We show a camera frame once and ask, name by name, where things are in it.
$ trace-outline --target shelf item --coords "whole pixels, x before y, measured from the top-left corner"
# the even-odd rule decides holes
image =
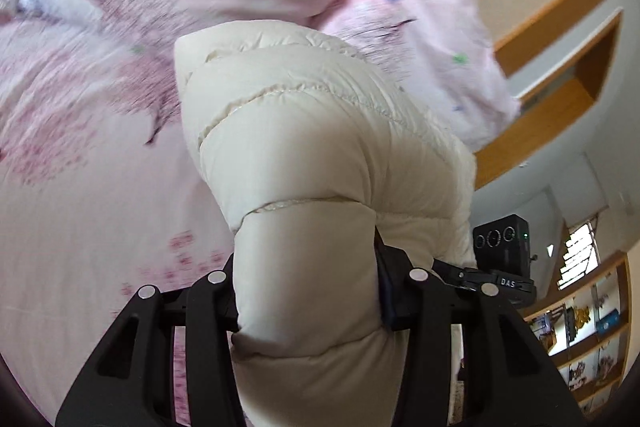
[[[569,378],[567,385],[570,391],[577,392],[579,389],[595,380],[598,366],[597,351],[587,355],[581,360],[577,360],[569,366]]]
[[[573,308],[564,309],[564,327],[566,328],[566,343],[572,343],[575,335],[578,334],[578,326],[575,322],[575,310]]]
[[[621,318],[621,321],[614,327],[607,330],[604,335],[601,335],[599,333],[589,335],[580,343],[571,346],[570,349],[564,349],[562,351],[556,352],[552,356],[552,360],[558,368],[570,365],[572,362],[575,362],[575,360],[580,360],[582,357],[605,346],[612,339],[620,336],[621,333],[626,333],[628,331],[628,328],[629,322],[627,314],[624,314]]]
[[[615,381],[613,384],[607,386],[603,390],[598,391],[592,398],[587,400],[587,402],[589,402],[591,405],[590,411],[586,415],[588,419],[592,420],[593,418],[595,418],[595,416],[598,414],[598,410],[601,409],[601,407],[603,407],[604,404],[608,402],[609,398],[611,398],[611,396],[620,387],[620,383],[622,383],[622,378],[620,378],[618,381]]]
[[[619,322],[620,312],[618,310],[613,310],[596,323],[596,331],[598,334],[604,335],[607,330],[615,327]]]
[[[551,293],[551,295],[540,299],[540,301],[533,304],[533,306],[521,310],[520,313],[525,321],[530,322],[535,317],[562,306],[565,301],[574,297],[580,290],[595,284],[598,280],[603,279],[606,274],[615,271],[618,266],[625,264],[625,262],[626,253],[623,251],[617,251],[607,257],[595,270],[589,272],[582,279],[567,286],[563,290]]]

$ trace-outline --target silver screw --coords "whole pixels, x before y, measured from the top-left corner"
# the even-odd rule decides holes
[[[156,289],[151,285],[142,286],[142,288],[138,290],[138,297],[141,299],[148,299],[149,297],[153,297],[155,294]]]
[[[220,284],[221,282],[225,282],[225,279],[226,273],[224,273],[222,270],[215,270],[207,276],[207,280],[211,284]]]
[[[492,282],[484,283],[482,286],[480,286],[480,289],[482,290],[482,293],[484,293],[488,297],[495,297],[496,295],[498,295],[498,293],[500,293],[500,290],[498,290],[498,286],[496,286]]]
[[[409,277],[414,281],[426,281],[429,278],[429,273],[422,268],[414,268],[409,272]]]

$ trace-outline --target wooden trim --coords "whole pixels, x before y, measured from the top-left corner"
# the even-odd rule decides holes
[[[524,95],[524,101],[536,95],[538,98],[501,136],[476,153],[476,190],[520,165],[593,107],[607,80],[621,20],[622,12],[539,86]],[[558,79],[559,86],[553,85],[548,92],[544,91]]]
[[[507,76],[580,22],[603,0],[553,0],[495,44],[495,57]]]
[[[597,33],[596,36],[594,36],[589,42],[587,42],[587,44],[584,47],[578,50],[578,52],[573,57],[571,57],[568,61],[562,64],[556,71],[551,73],[548,77],[545,78],[545,80],[540,82],[536,87],[534,87],[531,90],[528,90],[525,94],[523,94],[520,97],[520,101],[522,103],[528,102],[530,99],[532,99],[532,97],[536,96],[540,91],[545,89],[546,86],[548,86],[556,78],[558,78],[558,76],[562,75],[566,70],[578,64],[578,62],[582,60],[592,49],[594,49],[597,45],[602,44],[603,40],[606,41],[607,38],[614,38],[614,42],[606,41],[606,44],[608,44],[608,46],[606,46],[606,49],[614,51],[616,49],[616,41],[620,33],[621,22],[622,22],[622,12],[618,13],[615,17],[613,17],[613,19],[611,19],[610,22]],[[598,54],[597,58],[598,58],[598,63],[603,62],[607,66],[610,65],[610,59],[607,59],[607,57],[600,57],[600,54]],[[607,73],[600,74],[599,76],[606,77]],[[591,90],[587,89],[587,91],[591,95],[591,98],[593,98],[594,100],[598,97],[598,93],[596,89],[591,89]]]
[[[571,365],[572,363],[577,362],[577,360],[580,360],[590,353],[593,353],[593,351],[600,349],[613,337],[621,335],[622,333],[626,333],[629,327],[630,324],[628,314],[626,312],[623,312],[620,322],[609,331],[607,331],[607,333],[602,337],[600,337],[597,333],[592,333],[586,339],[580,341],[579,343],[574,344],[567,349],[563,349],[559,353],[556,353],[551,357],[551,360],[558,369],[566,367],[567,365]]]
[[[519,117],[501,136],[476,153],[476,190],[516,168],[558,137],[592,106],[577,77]]]
[[[629,259],[625,258],[625,262],[618,266],[618,293],[620,294],[620,313],[626,314],[628,317],[629,323],[631,323],[631,318],[633,317],[631,310],[631,284],[630,284],[630,274],[629,272]],[[629,342],[630,338],[623,339],[624,343],[621,343],[621,351],[622,351],[622,360],[624,364],[623,375],[626,374],[626,370],[629,367],[629,362],[634,363],[635,360],[629,361],[629,347],[631,346],[631,342]]]
[[[546,311],[561,306],[562,303],[575,296],[582,288],[595,284],[601,277],[604,277],[607,273],[623,263],[626,263],[626,252],[618,250],[616,253],[607,257],[595,270],[589,272],[575,283],[570,284],[564,290],[560,290],[556,295],[540,299],[540,301],[533,304],[533,306],[521,310],[520,313],[522,317],[525,322],[529,322],[546,313]]]

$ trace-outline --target white wall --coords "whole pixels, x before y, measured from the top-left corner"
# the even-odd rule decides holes
[[[569,228],[581,225],[607,206],[604,191],[584,154],[554,176],[551,193]]]
[[[547,190],[517,208],[514,214],[529,222],[531,254],[538,255],[538,260],[531,263],[531,278],[536,282],[538,298],[543,298],[548,291],[553,267],[558,258],[564,221],[553,196]],[[548,245],[554,245],[553,257],[548,256]]]
[[[640,52],[586,153],[610,207],[596,237],[606,257],[640,239]]]

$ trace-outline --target pink flower print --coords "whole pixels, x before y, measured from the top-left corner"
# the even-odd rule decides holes
[[[171,60],[160,55],[135,55],[118,68],[113,105],[123,113],[149,111],[154,118],[147,144],[152,144],[167,123],[180,119],[180,102]]]
[[[5,51],[0,60],[0,161],[33,185],[84,163],[84,152],[95,138],[95,113],[78,94],[94,71],[69,67],[81,48],[73,38],[63,49],[46,42],[40,49],[15,49],[11,40],[20,38],[20,26],[3,26],[0,35]],[[37,44],[41,34],[31,37]]]
[[[170,57],[175,39],[190,32],[194,21],[179,0],[88,0],[102,11],[102,28],[128,42],[151,46]]]
[[[179,233],[169,240],[169,248],[171,250],[181,250],[193,244],[193,233],[191,230]]]
[[[164,281],[168,284],[172,284],[175,280],[175,277],[175,271],[167,270],[166,272],[164,272]]]
[[[193,264],[193,259],[190,255],[181,253],[178,256],[178,263],[180,264],[180,270],[190,270]]]
[[[130,299],[134,293],[135,289],[129,283],[124,283],[122,288],[120,289],[120,293],[124,295],[127,299]]]
[[[227,259],[229,259],[228,253],[225,254],[217,250],[211,252],[211,266],[215,270],[221,270],[225,266]]]
[[[198,275],[203,276],[211,271],[209,265],[207,263],[198,263]]]

